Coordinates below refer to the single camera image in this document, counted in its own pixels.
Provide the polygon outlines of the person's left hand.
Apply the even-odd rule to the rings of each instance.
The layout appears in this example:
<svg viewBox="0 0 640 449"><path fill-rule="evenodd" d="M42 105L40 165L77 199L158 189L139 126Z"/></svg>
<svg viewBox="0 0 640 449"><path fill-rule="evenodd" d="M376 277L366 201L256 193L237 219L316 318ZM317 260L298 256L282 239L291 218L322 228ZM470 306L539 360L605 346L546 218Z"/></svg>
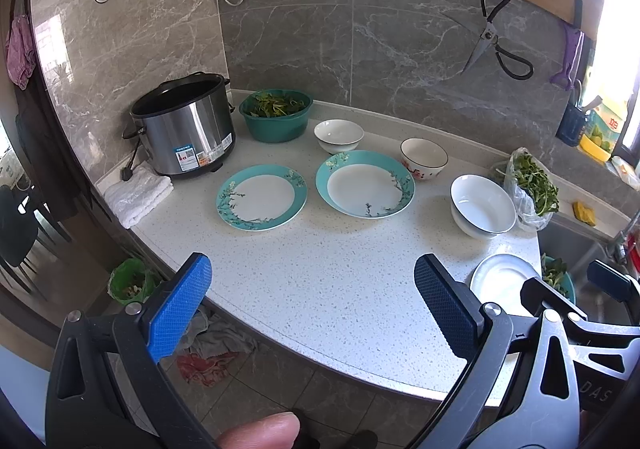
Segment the person's left hand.
<svg viewBox="0 0 640 449"><path fill-rule="evenodd" d="M281 412L228 429L216 439L216 444L221 449L290 449L299 429L299 419L294 413Z"/></svg>

